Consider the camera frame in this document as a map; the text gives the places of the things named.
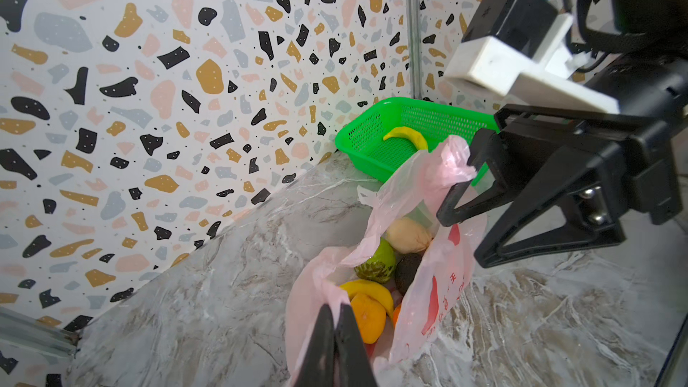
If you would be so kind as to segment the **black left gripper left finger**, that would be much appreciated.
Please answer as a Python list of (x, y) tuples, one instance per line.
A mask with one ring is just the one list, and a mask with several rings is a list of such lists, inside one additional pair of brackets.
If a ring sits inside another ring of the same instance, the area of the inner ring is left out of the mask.
[(295, 387), (333, 387), (335, 326), (328, 304), (321, 307), (300, 367)]

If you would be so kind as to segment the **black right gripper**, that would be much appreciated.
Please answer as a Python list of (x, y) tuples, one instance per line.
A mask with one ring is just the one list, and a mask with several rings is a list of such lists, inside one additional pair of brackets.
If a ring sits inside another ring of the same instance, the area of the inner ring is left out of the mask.
[(633, 53), (591, 80), (616, 114), (508, 105), (499, 133), (476, 132), (469, 165), (437, 211), (443, 226), (510, 204), (475, 251), (483, 268), (548, 254), (615, 247), (627, 211), (655, 224), (682, 210), (670, 139), (684, 125), (687, 57)]

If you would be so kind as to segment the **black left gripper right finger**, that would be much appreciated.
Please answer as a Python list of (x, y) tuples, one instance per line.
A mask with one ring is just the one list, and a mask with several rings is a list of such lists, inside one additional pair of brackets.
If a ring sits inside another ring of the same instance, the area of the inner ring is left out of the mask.
[(334, 340), (337, 367), (335, 385), (378, 387), (351, 305), (340, 305), (340, 316), (335, 327)]

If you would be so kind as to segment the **pink plastic bag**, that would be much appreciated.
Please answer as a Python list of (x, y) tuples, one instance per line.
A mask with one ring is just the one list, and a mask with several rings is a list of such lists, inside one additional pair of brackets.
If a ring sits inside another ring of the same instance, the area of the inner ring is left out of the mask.
[(476, 177), (469, 145), (452, 135), (408, 159), (378, 190), (355, 247), (327, 247), (297, 278), (286, 307), (293, 386), (374, 386), (417, 355), (469, 286), (487, 220), (442, 225), (449, 190)]

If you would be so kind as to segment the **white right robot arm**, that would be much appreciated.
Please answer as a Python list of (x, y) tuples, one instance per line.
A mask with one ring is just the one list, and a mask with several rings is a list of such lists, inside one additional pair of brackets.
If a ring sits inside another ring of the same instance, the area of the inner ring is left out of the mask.
[(483, 0), (448, 64), (453, 82), (514, 96), (479, 130), (469, 166), (494, 184), (452, 186), (450, 227), (497, 207), (485, 268), (611, 247), (621, 219), (661, 225), (683, 209), (672, 138), (687, 125), (687, 0)]

